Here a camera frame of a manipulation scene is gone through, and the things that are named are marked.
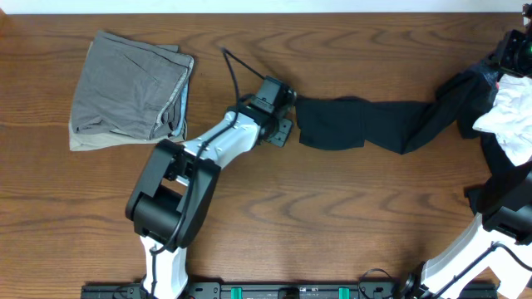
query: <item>wire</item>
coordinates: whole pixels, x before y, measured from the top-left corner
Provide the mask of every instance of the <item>wire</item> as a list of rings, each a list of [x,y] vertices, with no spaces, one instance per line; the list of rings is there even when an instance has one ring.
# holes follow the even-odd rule
[[[258,71],[256,71],[256,70],[254,70],[251,66],[248,66],[247,64],[245,64],[245,62],[241,61],[239,58],[237,58],[235,55],[233,55],[233,53],[231,53],[229,50],[227,50],[226,48],[222,48],[222,52],[224,54],[227,54],[227,55],[231,56],[231,58],[235,59],[239,64],[243,65],[245,68],[247,68],[252,73],[257,75],[260,79],[264,80],[264,76],[260,75],[260,73]]]
[[[479,262],[481,262],[483,259],[485,259],[490,253],[494,252],[497,248],[503,248],[506,250],[506,252],[525,270],[528,270],[532,272],[532,267],[525,264],[523,261],[521,261],[511,249],[506,247],[504,244],[501,243],[492,243],[491,246],[488,247],[479,257],[476,258],[475,261],[473,261],[469,266],[467,266],[460,274],[453,277],[450,282],[448,282],[437,294],[435,294],[431,299],[437,299],[443,295],[452,285],[454,285],[456,282],[458,282],[465,274],[467,274],[473,267],[475,267]]]
[[[196,153],[196,157],[194,159],[194,162],[192,163],[192,175],[189,179],[188,188],[186,191],[186,196],[183,203],[183,209],[181,213],[180,220],[175,225],[174,231],[168,238],[168,241],[159,249],[157,249],[155,246],[150,249],[151,253],[151,293],[150,298],[153,299],[155,297],[155,286],[157,285],[157,278],[156,278],[156,257],[158,254],[162,253],[164,250],[166,250],[175,240],[175,238],[179,235],[181,229],[183,228],[183,224],[185,223],[186,214],[189,210],[189,204],[190,204],[190,197],[192,196],[192,191],[194,190],[195,185],[195,177],[198,173],[198,161],[200,160],[201,154],[205,151],[207,146],[209,146],[209,143],[211,143],[213,140],[218,138],[220,135],[222,135],[225,131],[229,130],[236,124],[236,120],[239,116],[239,102],[240,102],[240,91],[239,91],[239,83],[236,80],[236,75],[234,74],[233,67],[231,66],[231,63],[229,62],[228,56],[231,56],[231,58],[235,59],[238,63],[240,63],[242,66],[245,66],[248,70],[252,71],[255,75],[257,75],[259,78],[264,80],[264,76],[262,76],[260,73],[258,73],[256,70],[251,68],[251,66],[248,66],[243,61],[241,61],[239,58],[237,58],[233,53],[231,53],[226,48],[221,49],[222,54],[224,55],[225,63],[227,63],[227,67],[229,69],[229,73],[231,74],[231,79],[233,81],[234,85],[234,94],[236,96],[236,111],[234,112],[234,118],[231,120],[231,122],[226,125],[222,130],[219,130],[214,135],[212,135],[210,138],[208,138],[206,141],[201,143],[201,146],[198,149],[198,152]]]
[[[121,298],[127,299],[127,294],[126,294],[126,296],[124,296],[124,294],[123,294],[122,291],[123,291],[124,289],[126,289],[126,288],[136,287],[136,285],[137,285],[136,283],[128,283],[128,284],[126,284],[126,285],[124,285],[124,286],[119,286],[119,287],[117,287],[117,288],[113,291],[113,293],[111,294],[111,298],[112,298],[112,299],[116,299],[115,295],[119,294]]]
[[[395,280],[393,279],[393,277],[390,276],[390,274],[388,274],[388,272],[386,272],[386,271],[384,271],[384,270],[382,270],[382,269],[380,269],[380,268],[373,268],[373,269],[367,270],[367,272],[364,273],[364,275],[362,275],[362,276],[360,277],[360,283],[362,283],[362,279],[364,279],[364,277],[366,277],[367,274],[372,273],[372,272],[382,272],[382,273],[386,274],[386,275],[388,276],[388,278],[390,278],[390,280],[395,281]],[[383,297],[382,299],[390,299],[390,298],[392,298],[393,295],[394,295],[394,293],[395,293],[395,291],[396,291],[396,287],[397,287],[397,284],[394,283],[394,284],[393,284],[393,288],[390,290],[390,295],[385,296],[385,297]],[[363,287],[359,288],[358,290],[359,290],[359,292],[360,292],[360,293],[361,293],[366,299],[371,299],[370,297],[368,297],[368,296],[366,295],[366,290],[365,290]]]

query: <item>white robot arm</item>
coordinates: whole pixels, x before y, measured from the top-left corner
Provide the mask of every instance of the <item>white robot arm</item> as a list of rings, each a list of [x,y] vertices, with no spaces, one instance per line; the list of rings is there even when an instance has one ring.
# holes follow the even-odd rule
[[[225,114],[224,120],[214,128],[194,140],[184,142],[185,152],[195,157],[203,140],[207,140],[212,135],[221,131],[231,123],[234,117],[234,112],[228,112]],[[255,146],[259,137],[259,131],[260,126],[252,118],[239,114],[236,125],[213,140],[202,153],[201,157],[202,159],[211,159],[223,169],[239,154],[245,153]],[[177,181],[188,185],[188,180],[182,176],[178,176]],[[148,269],[146,278],[143,281],[143,287],[146,290],[150,290],[151,283],[153,282],[151,271],[153,259],[151,258],[150,250],[152,248],[161,248],[163,244],[148,236],[140,236],[140,240],[144,245],[146,269]],[[164,250],[157,256],[155,267],[157,277],[155,297],[160,299],[177,298],[185,289],[188,283],[185,259],[186,248],[176,248],[174,252]]]
[[[470,226],[439,256],[411,273],[401,296],[456,299],[487,267],[509,299],[532,280],[532,162],[467,193],[477,211]]]
[[[284,117],[295,99],[292,88],[265,77],[256,95],[239,99],[211,130],[181,145],[164,140],[155,147],[126,206],[145,248],[142,286],[149,297],[175,299],[184,290],[186,248],[203,224],[220,171],[262,141],[284,146],[293,126]],[[187,186],[185,194],[162,179]]]

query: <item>wood grain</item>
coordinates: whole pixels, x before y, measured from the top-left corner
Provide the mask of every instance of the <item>wood grain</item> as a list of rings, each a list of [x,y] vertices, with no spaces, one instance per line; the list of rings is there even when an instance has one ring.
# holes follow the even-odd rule
[[[194,137],[233,103],[221,46],[307,96],[432,101],[519,25],[516,14],[10,17],[0,39],[2,297],[73,298],[86,282],[145,274],[124,207],[152,146],[68,150],[71,99],[97,30],[195,57]],[[243,92],[257,90],[260,81],[236,72]],[[490,176],[479,140],[462,140],[454,125],[406,155],[369,143],[320,151],[298,135],[224,170],[189,273],[326,282],[380,267],[400,277],[460,234],[472,220],[462,189]]]

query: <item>cloth pile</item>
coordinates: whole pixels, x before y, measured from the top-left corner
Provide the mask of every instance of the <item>cloth pile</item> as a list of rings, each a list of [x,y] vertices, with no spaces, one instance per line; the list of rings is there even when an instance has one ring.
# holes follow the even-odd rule
[[[473,129],[494,133],[512,164],[532,157],[532,80],[504,75],[493,108],[481,116]]]
[[[74,95],[70,149],[184,140],[194,59],[178,50],[98,32]]]

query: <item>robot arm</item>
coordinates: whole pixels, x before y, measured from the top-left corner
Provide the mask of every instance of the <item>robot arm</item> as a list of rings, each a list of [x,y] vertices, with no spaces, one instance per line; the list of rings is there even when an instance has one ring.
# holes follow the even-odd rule
[[[522,78],[532,77],[532,4],[523,6],[525,31],[511,30],[505,34],[493,53],[487,57],[487,64],[501,73]]]
[[[493,176],[481,189],[470,191],[471,206],[478,211],[475,219],[442,254],[410,274],[400,296],[455,299],[490,267],[500,279],[497,291],[517,298],[532,282],[532,268],[527,266],[532,265],[531,194],[532,162]]]
[[[219,173],[262,141],[284,146],[293,126],[284,117],[295,98],[289,86],[266,77],[257,95],[229,107],[224,119],[200,137],[181,145],[164,140],[155,147],[126,206],[126,217],[133,221],[145,248],[144,292],[151,290],[153,273],[157,281],[155,297],[174,299],[184,290],[188,281],[186,248],[203,224]],[[201,150],[206,140],[211,141]],[[163,186],[163,179],[187,186],[185,194]],[[185,208],[187,198],[190,201]],[[184,215],[182,229],[171,239]],[[152,258],[150,250],[167,243],[167,249]]]

